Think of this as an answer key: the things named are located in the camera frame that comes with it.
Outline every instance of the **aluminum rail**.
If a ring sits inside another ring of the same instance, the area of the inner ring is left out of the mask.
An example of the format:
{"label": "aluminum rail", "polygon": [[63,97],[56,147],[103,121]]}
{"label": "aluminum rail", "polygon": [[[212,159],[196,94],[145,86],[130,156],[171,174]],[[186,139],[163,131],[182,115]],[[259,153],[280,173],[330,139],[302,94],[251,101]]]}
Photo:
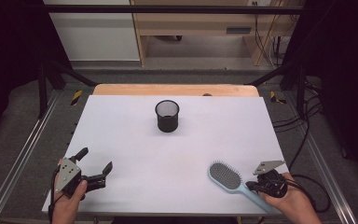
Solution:
{"label": "aluminum rail", "polygon": [[45,126],[48,123],[48,120],[54,110],[54,107],[60,99],[61,93],[61,91],[54,91],[52,93],[48,103],[48,111],[42,119],[39,119],[36,122],[34,129],[32,130],[20,152],[19,157],[14,162],[10,172],[8,173],[4,183],[2,184],[0,188],[0,214],[7,202],[8,197],[10,196],[10,193],[12,192],[17,181],[19,180],[22,170],[24,169],[29,157],[31,156],[34,147],[39,140],[40,135],[45,129]]}
{"label": "aluminum rail", "polygon": [[127,5],[24,5],[24,10],[52,13],[188,13],[188,14],[257,14],[303,15],[319,13],[303,7],[240,7],[240,6],[127,6]]}

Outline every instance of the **finger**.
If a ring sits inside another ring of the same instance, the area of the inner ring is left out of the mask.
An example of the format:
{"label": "finger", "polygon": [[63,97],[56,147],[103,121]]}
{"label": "finger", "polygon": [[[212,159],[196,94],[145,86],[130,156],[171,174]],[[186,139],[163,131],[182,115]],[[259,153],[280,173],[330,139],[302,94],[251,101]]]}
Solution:
{"label": "finger", "polygon": [[79,203],[83,198],[83,195],[86,193],[87,190],[87,181],[82,180],[80,184],[77,186],[74,195],[72,195],[71,202]]}
{"label": "finger", "polygon": [[[62,159],[59,159],[58,160],[58,164],[57,166],[60,166],[62,163]],[[55,192],[55,189],[56,189],[56,185],[57,185],[57,181],[58,181],[58,178],[59,178],[59,175],[60,173],[56,174],[55,178],[54,178],[54,200],[57,200],[61,197],[62,193],[61,192]]]}
{"label": "finger", "polygon": [[258,196],[260,196],[260,198],[262,198],[262,199],[266,200],[266,196],[267,196],[267,194],[266,194],[266,193],[261,192],[261,191],[258,191],[258,192],[257,192],[257,194],[258,194]]}
{"label": "finger", "polygon": [[283,173],[282,175],[285,179],[295,181],[295,179],[289,173]]}

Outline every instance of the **black curtain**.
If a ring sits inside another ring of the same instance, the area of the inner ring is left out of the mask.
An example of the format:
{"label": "black curtain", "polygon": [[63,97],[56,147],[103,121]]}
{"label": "black curtain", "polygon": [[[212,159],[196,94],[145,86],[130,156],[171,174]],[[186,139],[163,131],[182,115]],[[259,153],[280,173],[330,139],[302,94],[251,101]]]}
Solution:
{"label": "black curtain", "polygon": [[[309,7],[328,2],[307,1]],[[294,56],[317,20],[300,18],[285,60]],[[307,76],[321,78],[326,115],[344,150],[358,161],[358,1],[337,0],[308,45],[301,64]]]}
{"label": "black curtain", "polygon": [[[29,1],[43,5],[42,0]],[[0,0],[0,117],[10,92],[37,80],[42,62],[55,61],[72,68],[49,14],[26,11],[22,1]],[[61,78],[56,70],[48,77]]]}

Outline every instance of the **cable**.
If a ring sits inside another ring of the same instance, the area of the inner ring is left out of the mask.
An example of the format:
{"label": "cable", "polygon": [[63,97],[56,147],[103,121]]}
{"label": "cable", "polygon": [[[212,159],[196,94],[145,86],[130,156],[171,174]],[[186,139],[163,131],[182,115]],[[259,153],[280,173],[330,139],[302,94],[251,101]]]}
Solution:
{"label": "cable", "polygon": [[[280,18],[280,16],[281,15],[278,15],[278,17],[277,17],[277,15],[274,15],[274,18],[272,19],[272,23],[268,30],[268,35],[271,32],[272,27],[274,26],[275,22]],[[262,53],[264,59],[267,61],[267,63],[272,65],[274,68],[276,68],[273,61],[270,60],[269,57],[267,56],[267,53],[265,51],[265,46],[264,46],[263,41],[261,40],[261,37],[260,37],[260,33],[258,33],[258,14],[255,14],[255,43],[257,44],[257,47],[261,50],[261,53]]]}
{"label": "cable", "polygon": [[265,219],[265,217],[261,217],[260,219],[258,219],[257,224],[261,224],[261,223],[263,223],[263,222],[264,222],[264,219]]}
{"label": "cable", "polygon": [[[307,114],[309,114],[309,118],[312,117],[313,115],[317,114],[318,112],[320,112],[320,108],[318,108],[318,110],[316,110],[315,112],[312,112],[311,111],[313,110],[313,108],[315,108],[316,106],[319,106],[321,104],[316,104],[316,105],[313,105],[309,110],[306,111]],[[273,126],[274,128],[281,128],[281,127],[285,127],[285,126],[288,126],[292,123],[295,123],[296,121],[299,121],[301,120],[301,118],[299,117],[299,115],[295,115],[294,117],[290,118],[290,119],[286,119],[286,120],[278,120],[278,121],[274,121],[272,123],[276,123],[276,122],[285,122],[285,121],[289,121],[287,123],[284,123],[284,124],[280,124],[280,125],[275,125]]]}
{"label": "cable", "polygon": [[313,93],[314,95],[317,95],[317,94],[319,94],[319,93],[322,92],[321,89],[319,89],[319,88],[313,86],[313,85],[308,81],[307,77],[305,77],[305,87],[306,87],[307,89],[311,90],[311,91],[314,91],[314,93]]}
{"label": "cable", "polygon": [[324,213],[324,212],[327,212],[327,210],[330,208],[331,206],[331,199],[330,199],[330,196],[328,195],[327,193],[327,190],[324,188],[324,186],[322,184],[320,184],[318,181],[308,177],[308,176],[305,176],[305,175],[292,175],[292,177],[295,177],[295,178],[304,178],[304,179],[308,179],[309,181],[313,182],[314,184],[318,185],[319,188],[321,188],[323,191],[324,191],[324,194],[326,195],[326,198],[327,198],[327,205],[324,209],[317,209],[316,207],[314,208],[315,209],[315,212],[317,213]]}
{"label": "cable", "polygon": [[296,189],[301,190],[301,192],[303,192],[307,196],[307,198],[310,200],[310,204],[312,205],[313,210],[316,209],[315,200],[313,200],[312,196],[301,185],[299,185],[296,181],[293,181],[293,180],[290,180],[290,179],[285,179],[284,181],[281,181],[281,180],[269,180],[268,182],[270,184],[284,184],[284,185],[292,186],[292,187],[294,187]]}
{"label": "cable", "polygon": [[292,21],[298,21],[297,15],[290,15],[290,19],[291,19]]}
{"label": "cable", "polygon": [[60,198],[62,198],[63,195],[64,195],[64,194],[62,194],[60,197],[58,197],[58,199],[54,202],[54,204],[55,204]]}
{"label": "cable", "polygon": [[[322,110],[322,109],[319,108],[317,111],[315,111],[314,113],[310,114],[310,117],[316,115],[316,114],[317,114],[318,112],[320,112],[321,110]],[[299,127],[299,126],[303,125],[304,123],[305,123],[305,121],[303,121],[303,122],[297,124],[296,126],[293,126],[293,127],[289,128],[289,129],[280,130],[280,131],[275,131],[275,133],[284,133],[284,132],[293,130],[294,128]]]}
{"label": "cable", "polygon": [[297,118],[298,115],[295,115],[294,117],[290,118],[290,119],[281,119],[281,120],[275,120],[275,121],[272,121],[272,123],[280,123],[280,122],[286,122],[286,121],[290,121],[292,119],[295,119]]}
{"label": "cable", "polygon": [[274,62],[272,61],[272,57],[271,57],[271,49],[272,49],[273,46],[274,46],[274,43],[272,42],[272,39],[271,39],[271,45],[269,45],[269,61],[271,62],[272,67],[274,67],[274,69],[277,69],[275,67]]}
{"label": "cable", "polygon": [[274,45],[274,54],[275,54],[275,58],[277,58],[277,66],[280,66],[279,65],[279,48],[278,46],[281,44],[281,38],[278,37],[278,44],[277,44],[277,48],[275,49],[275,36],[274,36],[274,42],[273,42],[273,45]]}
{"label": "cable", "polygon": [[60,171],[60,165],[54,170],[53,172],[53,176],[51,178],[51,191],[50,191],[50,205],[48,206],[48,220],[50,221],[50,223],[52,223],[53,221],[53,212],[54,212],[54,206],[55,203],[61,198],[57,199],[57,201],[54,202],[54,184],[55,184],[55,177],[57,175],[57,173]]}
{"label": "cable", "polygon": [[[309,100],[306,103],[306,111],[309,111],[308,110],[308,105],[309,105],[310,101],[313,100],[313,99],[316,99],[317,97],[318,96],[316,95],[316,96],[312,96],[312,97],[309,98]],[[307,123],[307,130],[305,131],[304,138],[301,141],[301,144],[300,144],[300,146],[299,146],[299,148],[298,148],[298,150],[296,152],[296,155],[293,157],[292,162],[289,164],[289,167],[288,167],[289,171],[292,169],[293,164],[295,163],[298,155],[300,154],[300,152],[301,152],[301,150],[302,150],[302,148],[303,148],[303,146],[305,144],[305,141],[308,138],[308,134],[310,132],[310,117],[309,117],[308,113],[305,113],[305,122]]]}

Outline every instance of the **gray floor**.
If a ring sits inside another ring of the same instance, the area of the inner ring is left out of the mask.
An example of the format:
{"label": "gray floor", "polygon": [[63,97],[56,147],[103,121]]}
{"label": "gray floor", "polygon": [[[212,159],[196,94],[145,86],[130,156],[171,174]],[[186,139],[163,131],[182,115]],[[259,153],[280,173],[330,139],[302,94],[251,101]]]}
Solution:
{"label": "gray floor", "polygon": [[[260,67],[253,67],[250,64],[249,54],[241,38],[184,36],[181,42],[177,42],[169,36],[160,36],[151,40],[147,64],[144,67],[122,65],[117,66],[115,71],[109,67],[98,71],[91,67],[83,67],[79,72],[92,80],[104,83],[243,84],[265,75],[271,69],[268,64]],[[13,180],[16,184],[2,202],[1,223],[24,223],[24,219],[31,219],[31,223],[43,223],[40,220],[47,220],[47,215],[40,210],[46,200],[45,193],[51,172],[58,158],[64,155],[87,102],[87,96],[92,93],[92,88],[76,83],[72,78],[65,79],[69,83],[64,91],[49,90],[51,96],[59,96],[57,105],[22,167],[19,178]],[[289,119],[295,115],[289,104],[270,101],[271,91],[275,91],[280,99],[292,95],[291,92],[280,91],[277,85],[279,80],[280,78],[276,77],[258,87],[260,95],[265,98],[272,121]],[[320,85],[317,78],[311,81],[315,85]],[[70,105],[77,90],[83,90],[82,96],[77,105]],[[9,107],[0,122],[0,187],[21,154],[22,147],[37,122],[37,113],[36,82],[19,87],[11,93]],[[358,222],[358,164],[356,161],[342,158],[339,143],[323,114],[311,118],[310,130]],[[277,133],[277,137],[283,156],[290,161],[302,140],[301,129]],[[322,182],[317,166],[311,158],[310,146],[305,146],[292,173],[308,175]],[[324,207],[326,199],[321,191],[307,181],[299,181],[311,192],[318,207]],[[335,206],[320,214],[324,223],[341,223],[337,215],[338,206]],[[92,220],[93,216],[81,215],[78,219]],[[244,217],[243,223],[256,223],[256,220],[256,217]],[[283,217],[271,217],[266,219],[266,223],[288,222]]]}

